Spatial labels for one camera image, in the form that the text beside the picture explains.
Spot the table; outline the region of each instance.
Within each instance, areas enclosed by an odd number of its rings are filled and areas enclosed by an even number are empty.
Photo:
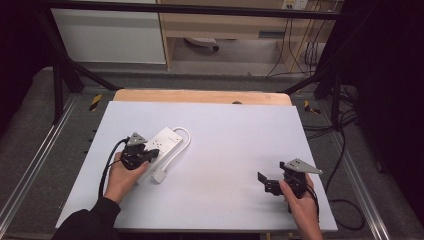
[[[94,205],[104,163],[116,142],[133,131],[149,139],[163,127],[181,126],[191,132],[191,144],[169,165],[168,176],[161,184],[146,179],[132,189],[121,203],[116,228],[155,232],[296,229],[283,197],[265,193],[257,180],[258,171],[270,179],[282,178],[280,161],[300,158],[314,165],[296,108],[289,106],[286,95],[277,95],[118,91],[108,105],[57,227],[72,212]],[[281,105],[256,105],[252,104],[255,97],[262,103],[266,101],[260,99],[266,98],[282,101]],[[159,102],[158,98],[172,102]],[[213,100],[219,103],[204,103]],[[222,104],[232,101],[252,102]],[[335,231],[322,183],[318,176],[311,177],[320,203],[321,229]]]

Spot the floor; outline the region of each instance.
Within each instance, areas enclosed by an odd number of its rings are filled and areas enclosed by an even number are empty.
[[[172,68],[163,66],[105,65],[87,64],[90,69],[108,81],[121,84],[126,88],[170,88],[170,89],[208,89],[275,92],[286,89],[307,77],[309,69],[300,62],[306,73],[285,74],[283,65],[278,65],[279,50],[272,41],[218,40],[220,50],[193,46],[179,39],[174,53]],[[83,94],[75,97],[75,107],[54,146],[44,158],[44,164],[30,179],[31,188],[25,189],[24,198],[17,201],[15,212],[9,213],[13,220],[6,222],[5,237],[18,239],[49,239],[54,232],[54,225],[60,214],[60,208],[76,176],[79,166],[90,147],[90,139],[101,121],[106,104],[113,98],[113,92],[100,88],[91,80],[84,78],[87,88]],[[1,136],[1,169],[12,169],[0,178],[0,206],[4,208],[10,202],[15,186],[19,184],[34,155],[51,130],[53,119],[53,94],[51,74],[48,70],[40,72],[22,104],[22,108],[12,119],[8,130]],[[305,100],[315,110],[324,111],[328,101],[314,101],[312,96],[316,85],[302,89],[291,96],[293,104],[298,107],[304,125],[328,125],[324,114],[305,111]],[[96,94],[102,94],[102,100],[96,111],[88,108]],[[378,173],[372,151],[361,134],[360,126],[351,124],[346,127],[346,144],[348,153],[364,179],[366,187],[378,209],[380,217],[390,234],[390,239],[424,239],[424,231],[414,213],[409,208],[402,194],[390,175]],[[331,172],[340,154],[337,140],[331,134],[309,140],[316,164],[324,172]],[[322,176],[326,182],[328,175]],[[358,204],[355,190],[352,188],[345,165],[337,171],[328,196],[331,199],[343,198]],[[349,205],[335,204],[334,215],[349,226],[360,224],[357,211]],[[372,227],[368,224],[359,231],[339,227],[335,233],[327,233],[328,239],[374,239]],[[273,233],[272,239],[287,239],[286,233]]]

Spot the power strip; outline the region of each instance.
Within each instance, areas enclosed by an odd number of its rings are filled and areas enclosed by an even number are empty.
[[[146,150],[159,149],[159,155],[149,164],[137,183],[140,184],[149,177],[182,142],[183,138],[180,135],[166,127],[145,143]]]

